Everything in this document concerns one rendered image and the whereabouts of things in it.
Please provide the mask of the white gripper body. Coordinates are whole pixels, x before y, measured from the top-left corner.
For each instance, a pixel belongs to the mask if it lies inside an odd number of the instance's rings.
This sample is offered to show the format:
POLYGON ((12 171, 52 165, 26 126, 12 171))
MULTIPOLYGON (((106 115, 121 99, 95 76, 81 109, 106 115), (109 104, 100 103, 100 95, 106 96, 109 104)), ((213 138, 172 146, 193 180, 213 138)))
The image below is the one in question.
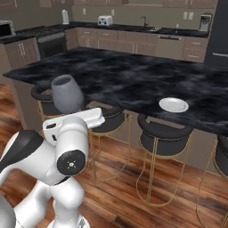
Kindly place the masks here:
POLYGON ((101 108, 94 108, 70 114, 64 117, 63 124, 79 123, 86 125, 88 129, 101 126, 105 122, 101 108))

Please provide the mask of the white plate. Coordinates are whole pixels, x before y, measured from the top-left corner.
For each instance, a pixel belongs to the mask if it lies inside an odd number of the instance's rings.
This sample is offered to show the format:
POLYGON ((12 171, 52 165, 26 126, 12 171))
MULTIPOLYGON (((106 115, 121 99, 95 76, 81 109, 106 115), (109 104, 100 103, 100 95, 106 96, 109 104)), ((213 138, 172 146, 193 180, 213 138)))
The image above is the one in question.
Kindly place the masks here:
POLYGON ((159 107, 172 113, 182 113, 189 109, 189 104, 179 98, 167 97, 159 101, 159 107))

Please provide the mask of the black gold-legged bar stool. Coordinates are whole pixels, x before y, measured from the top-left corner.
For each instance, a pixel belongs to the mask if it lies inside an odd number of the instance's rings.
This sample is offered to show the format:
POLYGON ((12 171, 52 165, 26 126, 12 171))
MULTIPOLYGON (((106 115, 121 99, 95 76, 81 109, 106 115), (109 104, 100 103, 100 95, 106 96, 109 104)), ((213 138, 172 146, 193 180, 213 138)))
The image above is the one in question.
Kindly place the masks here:
POLYGON ((210 160, 213 160, 216 171, 220 176, 228 181, 228 138, 222 135, 218 135, 213 143, 212 149, 208 156, 208 161, 206 167, 203 171, 203 176, 201 177, 199 183, 199 193, 196 203, 196 216, 203 228, 208 228, 204 222, 200 219, 199 214, 199 204, 200 204, 200 194, 202 190, 202 185, 204 183, 206 172, 208 171, 208 165, 210 160))
POLYGON ((132 117, 125 113, 125 111, 121 108, 112 107, 111 109, 103 108, 102 107, 102 114, 105 117, 105 122, 96 128, 93 128, 89 133, 89 142, 91 145, 91 149, 94 149, 94 141, 93 138, 96 136, 98 138, 98 151, 95 152, 91 158, 91 160, 88 162, 88 166, 91 169, 90 175, 94 180, 98 180, 101 182, 108 182, 112 179, 117 178, 120 173, 125 169, 128 161, 130 160, 131 156, 131 119, 132 117), (112 177, 109 178, 100 178, 97 175, 97 167, 95 162, 97 161, 99 155, 102 152, 102 145, 101 145, 101 138, 102 137, 108 137, 113 132, 118 131, 125 123, 128 123, 128 154, 127 154, 127 160, 126 163, 123 165, 123 167, 112 177))
POLYGON ((147 117, 148 116, 145 114, 139 114, 137 117, 138 125, 142 130, 139 138, 139 143, 143 148, 144 155, 142 159, 142 171, 136 180, 135 189, 138 197, 144 203, 150 205, 153 208, 162 208, 168 205, 174 199, 179 184, 183 179, 184 169, 189 156, 189 145, 191 142, 193 128, 190 126, 175 128, 154 121, 147 122, 147 117), (156 159, 174 159, 183 152, 186 152, 184 157, 184 163, 180 172, 180 176, 176 182, 172 197, 164 203, 151 203, 152 183, 154 179, 156 159), (151 156, 151 169, 147 195, 146 199, 144 199, 138 191, 138 183, 145 171, 146 158, 148 155, 151 156))
POLYGON ((30 94, 37 101, 37 109, 43 121, 61 115, 54 106, 52 90, 49 85, 34 85, 30 94))

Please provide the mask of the beige kitchen island base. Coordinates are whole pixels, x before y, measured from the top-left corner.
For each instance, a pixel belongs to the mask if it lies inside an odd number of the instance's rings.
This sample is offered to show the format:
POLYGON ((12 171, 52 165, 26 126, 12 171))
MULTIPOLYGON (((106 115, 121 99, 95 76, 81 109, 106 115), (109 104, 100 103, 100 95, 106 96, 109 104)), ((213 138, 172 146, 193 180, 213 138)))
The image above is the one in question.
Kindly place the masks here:
MULTIPOLYGON (((25 129, 34 129, 37 131, 42 130, 42 119, 37 111, 37 101, 32 98, 30 95, 31 88, 33 85, 20 82, 17 80, 9 79, 10 88, 12 89, 12 96, 15 101, 17 111, 19 112, 20 120, 23 128, 25 129)), ((110 105, 100 103, 100 102, 91 102, 89 106, 92 107, 103 107, 111 108, 110 105)), ((126 110, 126 113, 132 116, 132 133, 131 133, 131 145, 135 148, 141 148, 139 144, 139 136, 141 129, 137 123, 138 113, 126 110)), ((173 126, 181 128, 182 126, 168 122, 158 118, 148 118, 147 120, 152 120, 164 125, 173 126)), ((128 127, 122 126, 116 133, 111 134, 111 137, 115 140, 121 142, 127 141, 128 127)), ((198 129, 193 130, 193 136, 191 139, 191 145, 189 149, 189 157, 187 159, 187 165, 191 167, 196 167, 199 170, 204 170, 208 156, 213 145, 213 142, 216 138, 215 134, 208 132, 200 131, 198 129)), ((212 174, 217 174, 217 171, 214 167, 213 160, 211 159, 208 166, 208 172, 212 174)))

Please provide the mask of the beige base cupboard run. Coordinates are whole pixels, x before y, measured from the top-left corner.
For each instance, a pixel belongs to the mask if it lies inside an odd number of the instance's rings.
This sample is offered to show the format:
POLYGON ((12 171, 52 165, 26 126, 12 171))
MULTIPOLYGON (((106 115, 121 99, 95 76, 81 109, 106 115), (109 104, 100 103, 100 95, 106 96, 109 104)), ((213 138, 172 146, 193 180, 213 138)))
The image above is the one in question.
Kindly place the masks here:
MULTIPOLYGON (((134 31, 99 28, 71 28, 65 31, 67 49, 78 46, 156 56, 158 35, 134 31)), ((182 58, 179 60, 203 62, 208 46, 204 37, 183 37, 182 58)))

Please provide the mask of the black stove with oven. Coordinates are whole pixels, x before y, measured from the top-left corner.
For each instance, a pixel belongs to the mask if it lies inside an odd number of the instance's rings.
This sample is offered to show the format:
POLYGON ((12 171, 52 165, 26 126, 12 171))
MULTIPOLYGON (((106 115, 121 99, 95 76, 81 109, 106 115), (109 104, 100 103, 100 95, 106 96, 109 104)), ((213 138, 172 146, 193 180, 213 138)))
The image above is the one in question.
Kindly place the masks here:
POLYGON ((66 35, 62 28, 41 26, 19 30, 16 34, 35 37, 41 59, 67 51, 66 35))

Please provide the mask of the beige base cupboards beside stove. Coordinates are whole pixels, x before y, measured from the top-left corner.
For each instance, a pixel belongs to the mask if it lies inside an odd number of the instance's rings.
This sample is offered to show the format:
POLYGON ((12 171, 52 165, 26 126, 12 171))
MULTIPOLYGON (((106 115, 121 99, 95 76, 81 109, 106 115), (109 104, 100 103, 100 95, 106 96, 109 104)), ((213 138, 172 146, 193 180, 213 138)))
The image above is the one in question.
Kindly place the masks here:
POLYGON ((0 44, 0 84, 9 79, 3 74, 40 60, 37 40, 32 37, 10 44, 0 44))

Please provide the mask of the white toaster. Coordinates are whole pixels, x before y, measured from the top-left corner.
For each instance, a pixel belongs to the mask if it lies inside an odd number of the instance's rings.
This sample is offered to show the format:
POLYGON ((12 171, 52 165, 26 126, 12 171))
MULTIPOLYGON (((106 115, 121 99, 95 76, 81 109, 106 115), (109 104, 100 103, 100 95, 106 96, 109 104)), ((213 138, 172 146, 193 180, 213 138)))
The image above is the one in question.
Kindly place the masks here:
POLYGON ((100 26, 111 26, 113 24, 113 18, 111 15, 101 15, 98 17, 98 24, 100 26))

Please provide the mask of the white kettle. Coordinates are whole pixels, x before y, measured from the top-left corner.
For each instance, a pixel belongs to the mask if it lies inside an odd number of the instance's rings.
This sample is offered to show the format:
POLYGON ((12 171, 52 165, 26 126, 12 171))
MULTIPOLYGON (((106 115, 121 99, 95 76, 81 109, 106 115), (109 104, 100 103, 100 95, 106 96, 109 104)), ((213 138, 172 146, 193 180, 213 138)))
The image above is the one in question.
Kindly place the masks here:
POLYGON ((61 11, 61 17, 62 17, 62 24, 68 25, 69 24, 69 14, 68 11, 62 10, 61 11))

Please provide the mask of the beige dishwasher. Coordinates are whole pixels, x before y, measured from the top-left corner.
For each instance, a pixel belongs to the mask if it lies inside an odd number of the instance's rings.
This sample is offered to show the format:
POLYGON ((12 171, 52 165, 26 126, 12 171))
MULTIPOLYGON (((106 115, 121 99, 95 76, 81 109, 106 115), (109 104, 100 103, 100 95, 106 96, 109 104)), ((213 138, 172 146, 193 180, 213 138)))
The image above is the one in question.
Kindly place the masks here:
POLYGON ((171 35, 158 35, 156 56, 179 60, 182 58, 184 38, 171 35))

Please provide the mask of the silver microwave oven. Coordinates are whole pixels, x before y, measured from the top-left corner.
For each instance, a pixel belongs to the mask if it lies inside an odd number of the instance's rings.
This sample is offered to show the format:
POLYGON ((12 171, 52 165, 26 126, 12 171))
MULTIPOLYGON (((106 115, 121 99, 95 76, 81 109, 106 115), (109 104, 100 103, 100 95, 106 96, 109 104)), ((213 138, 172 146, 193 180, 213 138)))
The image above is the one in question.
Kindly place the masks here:
POLYGON ((15 35, 13 23, 10 20, 0 20, 0 38, 15 35))

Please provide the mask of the silver coffee machine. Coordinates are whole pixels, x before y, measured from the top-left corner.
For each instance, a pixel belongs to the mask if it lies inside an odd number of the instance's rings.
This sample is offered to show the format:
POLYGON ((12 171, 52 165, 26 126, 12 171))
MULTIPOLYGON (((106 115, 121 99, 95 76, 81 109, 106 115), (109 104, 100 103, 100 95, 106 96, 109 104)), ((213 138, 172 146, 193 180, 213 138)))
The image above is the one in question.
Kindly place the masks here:
POLYGON ((202 32, 209 31, 212 17, 213 17, 212 13, 205 13, 200 16, 199 31, 202 31, 202 32))

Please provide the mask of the dark fridge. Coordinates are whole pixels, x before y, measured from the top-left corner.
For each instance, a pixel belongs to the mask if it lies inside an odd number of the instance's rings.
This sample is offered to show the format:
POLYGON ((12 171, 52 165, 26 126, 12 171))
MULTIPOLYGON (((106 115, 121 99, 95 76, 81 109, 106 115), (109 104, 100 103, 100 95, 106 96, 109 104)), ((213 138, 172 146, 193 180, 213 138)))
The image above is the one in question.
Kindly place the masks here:
POLYGON ((228 0, 218 0, 204 63, 228 70, 228 0))

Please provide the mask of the beige wall cupboard run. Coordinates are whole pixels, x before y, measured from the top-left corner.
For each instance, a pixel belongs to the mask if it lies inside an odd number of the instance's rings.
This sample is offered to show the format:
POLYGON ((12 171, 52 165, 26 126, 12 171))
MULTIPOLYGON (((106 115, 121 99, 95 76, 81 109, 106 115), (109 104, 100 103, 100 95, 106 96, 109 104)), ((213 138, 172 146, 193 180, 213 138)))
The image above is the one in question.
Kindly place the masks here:
MULTIPOLYGON (((89 6, 122 6, 130 5, 130 0, 38 0, 39 6, 51 8, 64 5, 89 5, 89 6)), ((165 8, 189 9, 215 9, 218 0, 162 0, 161 4, 149 6, 163 6, 165 8)), ((17 0, 0 0, 0 10, 10 11, 18 7, 17 0)))

